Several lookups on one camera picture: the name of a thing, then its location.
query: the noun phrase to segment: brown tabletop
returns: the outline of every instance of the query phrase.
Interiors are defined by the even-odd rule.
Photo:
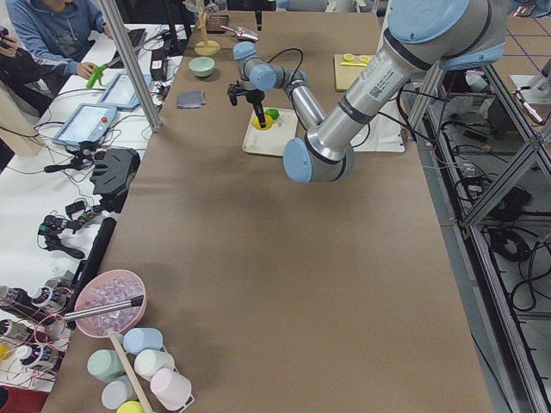
[[[231,24],[254,28],[253,14]],[[264,13],[263,26],[259,54],[301,48],[326,109],[332,56],[379,38],[372,15]],[[280,158],[243,152],[251,106],[226,97],[235,40],[213,39],[211,77],[191,75],[193,50],[182,62],[102,265],[144,280],[140,325],[191,380],[189,411],[492,411],[415,147],[360,153],[340,182],[291,182]],[[206,106],[176,109],[196,89]],[[281,91],[265,106],[290,108]],[[86,361],[109,347],[75,335],[46,413],[106,411]]]

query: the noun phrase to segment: green bowl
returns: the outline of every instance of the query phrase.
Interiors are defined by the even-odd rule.
[[[210,76],[214,71],[214,60],[211,58],[195,58],[189,62],[189,69],[197,77]]]

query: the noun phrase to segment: red can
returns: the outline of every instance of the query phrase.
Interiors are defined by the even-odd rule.
[[[40,413],[48,393],[0,385],[0,413]]]

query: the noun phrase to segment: pink bowl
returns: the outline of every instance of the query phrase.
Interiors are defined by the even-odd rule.
[[[98,294],[98,290],[103,290],[105,292],[105,298],[108,302],[103,304],[122,301],[124,299],[130,299],[133,297],[127,297],[126,294],[124,294],[127,293],[127,291],[125,291],[122,295],[118,295],[118,297],[115,297],[114,294],[116,294],[116,290],[112,286],[116,282],[129,283],[136,286],[138,289],[141,287],[141,293],[137,292],[133,294],[133,296],[143,294],[144,301],[142,305],[139,307],[138,311],[136,311],[136,307],[121,310],[135,312],[133,318],[123,326],[119,325],[117,327],[111,327],[108,325],[109,319],[105,316],[108,316],[111,313],[75,320],[78,329],[81,330],[86,336],[94,338],[104,338],[108,336],[107,330],[114,330],[118,333],[124,334],[131,328],[135,327],[140,319],[144,316],[145,308],[147,306],[147,295],[145,294],[144,282],[138,277],[138,275],[126,269],[113,269],[111,271],[99,274],[85,288],[83,288],[83,291],[78,295],[77,302],[75,303],[75,311],[80,311],[100,305],[99,303],[93,303],[94,296]],[[103,325],[101,328],[97,325],[97,323],[99,322],[99,317],[104,317],[102,318],[102,320],[104,320],[105,325]]]

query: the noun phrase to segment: white table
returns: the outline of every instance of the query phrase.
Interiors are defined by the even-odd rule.
[[[128,28],[145,27],[146,38],[162,29],[158,25],[127,25]],[[95,33],[93,39],[95,45],[84,58],[84,61],[102,65],[113,57],[115,44],[102,34]],[[159,41],[152,41],[145,45],[145,49],[139,52],[139,65],[143,73],[149,73],[151,52],[149,50],[160,47]],[[176,73],[181,57],[171,58],[169,62],[168,76]],[[122,69],[107,69],[104,72],[103,84],[108,85],[116,73]],[[58,98],[54,100],[50,109],[40,119],[39,124],[49,121],[63,122],[67,120],[77,106],[81,103],[97,103],[102,92],[99,90],[75,91],[85,89],[86,80],[73,76],[65,84]],[[115,122],[124,117],[132,117],[122,120],[116,126],[120,133],[108,133],[105,143],[112,147],[134,148],[142,155],[147,147],[152,134],[143,110],[138,107],[132,112],[119,111]],[[46,174],[40,172],[46,165],[54,163],[68,163],[70,158],[65,148],[55,145],[50,139],[59,130],[61,125],[45,125],[40,128],[40,133],[46,137],[44,143],[48,148],[43,148],[36,157],[18,157],[10,161],[9,167],[0,175],[0,262],[3,271],[0,274],[0,285],[20,287],[28,290],[33,287],[41,287],[44,282],[54,275],[62,275],[66,270],[74,272],[79,260],[68,256],[61,251],[41,250],[37,245],[37,231],[40,223],[46,215],[57,211],[65,216],[65,206],[79,198],[85,198],[90,205],[96,204],[99,197],[92,195],[93,184],[90,182],[90,174],[93,169],[75,171],[67,170],[77,183],[73,183],[62,172]],[[86,256],[101,224],[101,217],[95,218],[77,234],[65,230],[60,237],[64,245],[83,251]],[[42,237],[38,240],[44,246]],[[13,318],[11,315],[0,311],[1,318]],[[9,358],[0,363],[0,370],[11,369],[18,366]],[[0,382],[6,380],[5,373],[0,372]],[[34,388],[49,390],[51,383],[37,380]]]

